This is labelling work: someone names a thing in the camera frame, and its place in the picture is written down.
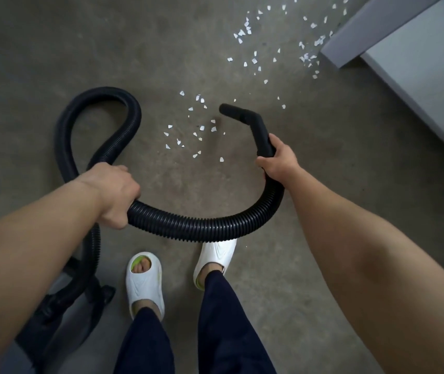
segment concrete floor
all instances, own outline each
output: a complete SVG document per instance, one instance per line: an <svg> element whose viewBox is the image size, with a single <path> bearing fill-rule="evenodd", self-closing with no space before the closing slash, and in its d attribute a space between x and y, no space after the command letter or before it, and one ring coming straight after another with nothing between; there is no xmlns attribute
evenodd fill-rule
<svg viewBox="0 0 444 374"><path fill-rule="evenodd" d="M261 113L314 176L398 226L444 266L444 144L369 68L337 71L321 58L313 80L298 60L299 41L316 52L310 42L336 31L364 1L351 0L344 17L342 0L287 0L287 15L283 0L0 0L0 216L61 184L54 123L76 94L103 85L125 88L141 103L142 127L118 161L141 183L144 202L199 217L238 212L258 198L263 181L249 129L217 113L236 98ZM239 45L232 33L244 28L247 10L253 34ZM319 27L311 30L311 22ZM262 65L256 76L254 50ZM207 110L194 101L197 93ZM112 104L82 116L73 134L80 168L123 116ZM205 131L199 142L193 131L212 118L218 132ZM132 227L102 235L98 277L118 292L60 372L112 371L131 322L125 264L149 250L163 264L164 326L177 372L195 373L202 294L192 272L200 245ZM227 278L278 372L381 372L325 286L288 195L267 225L239 240Z"/></svg>

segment white shoe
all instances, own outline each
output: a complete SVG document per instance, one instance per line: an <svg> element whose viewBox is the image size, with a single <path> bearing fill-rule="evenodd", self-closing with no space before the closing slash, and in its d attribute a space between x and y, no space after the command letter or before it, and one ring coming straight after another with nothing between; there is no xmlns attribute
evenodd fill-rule
<svg viewBox="0 0 444 374"><path fill-rule="evenodd" d="M151 262L151 267L144 273L133 273L131 270L144 257ZM164 301L161 289L162 269L160 260L150 252L140 252L132 257L127 266L127 295L129 299L129 309L131 318L134 318L131 306L133 302L141 299L153 301L160 310L162 319L164 317Z"/></svg>
<svg viewBox="0 0 444 374"><path fill-rule="evenodd" d="M200 290L204 288L198 283L197 277L200 275L200 271L209 262L216 262L223 267L222 274L225 275L227 268L229 267L230 260L234 254L236 248L237 239L218 241L215 243L203 243L201 248L200 259L198 260L196 267L194 268L194 286Z"/></svg>

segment pant leg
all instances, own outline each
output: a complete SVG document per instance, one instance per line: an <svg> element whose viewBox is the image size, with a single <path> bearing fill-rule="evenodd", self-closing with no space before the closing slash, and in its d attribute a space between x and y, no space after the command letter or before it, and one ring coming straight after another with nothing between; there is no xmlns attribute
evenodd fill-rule
<svg viewBox="0 0 444 374"><path fill-rule="evenodd" d="M141 308L122 342L115 374L174 374L170 340L153 310Z"/></svg>
<svg viewBox="0 0 444 374"><path fill-rule="evenodd" d="M200 374L276 374L236 293L218 270L206 276L197 349Z"/></svg>

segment forearm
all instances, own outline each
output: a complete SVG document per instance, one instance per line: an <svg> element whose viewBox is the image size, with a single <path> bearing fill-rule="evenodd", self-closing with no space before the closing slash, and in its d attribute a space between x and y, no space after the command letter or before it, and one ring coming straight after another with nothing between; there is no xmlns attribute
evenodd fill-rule
<svg viewBox="0 0 444 374"><path fill-rule="evenodd" d="M387 372L444 371L444 270L386 220L304 170L287 185L342 311Z"/></svg>
<svg viewBox="0 0 444 374"><path fill-rule="evenodd" d="M100 207L94 188L70 182L0 220L0 349L46 294Z"/></svg>

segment vacuum hose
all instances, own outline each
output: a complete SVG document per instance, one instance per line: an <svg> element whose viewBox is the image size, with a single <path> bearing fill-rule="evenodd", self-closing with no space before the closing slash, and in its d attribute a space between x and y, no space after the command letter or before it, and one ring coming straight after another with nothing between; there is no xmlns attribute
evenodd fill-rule
<svg viewBox="0 0 444 374"><path fill-rule="evenodd" d="M101 101L119 101L127 107L123 125L90 159L87 169L96 163L113 164L134 137L141 125L141 107L128 92L112 87L90 89L73 99L57 121L55 155L64 182L75 179L79 173L71 150L71 131L84 108ZM257 146L257 155L273 157L275 148L270 144L262 117L250 110L222 104L220 113L250 126ZM199 219L159 210L140 201L134 201L128 210L129 224L144 231L171 239L211 242L224 241L247 235L263 226L276 212L284 194L283 186L266 175L263 194L247 210L221 218ZM82 294L99 263L100 230L97 224L83 241L82 260L76 276L69 285L52 296L52 308L67 308Z"/></svg>

